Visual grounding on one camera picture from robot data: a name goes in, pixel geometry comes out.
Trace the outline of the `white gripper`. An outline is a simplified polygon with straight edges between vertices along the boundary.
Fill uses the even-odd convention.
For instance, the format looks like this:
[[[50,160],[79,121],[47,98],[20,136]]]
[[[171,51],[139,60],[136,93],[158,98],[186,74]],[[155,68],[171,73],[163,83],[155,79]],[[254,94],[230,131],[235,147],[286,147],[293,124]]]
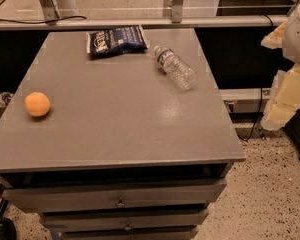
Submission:
[[[299,63],[287,72],[279,70],[273,79],[261,126],[268,131],[277,131],[300,109],[300,3],[290,14],[287,24],[281,23],[266,35],[261,45],[269,49],[282,47],[286,59]]]

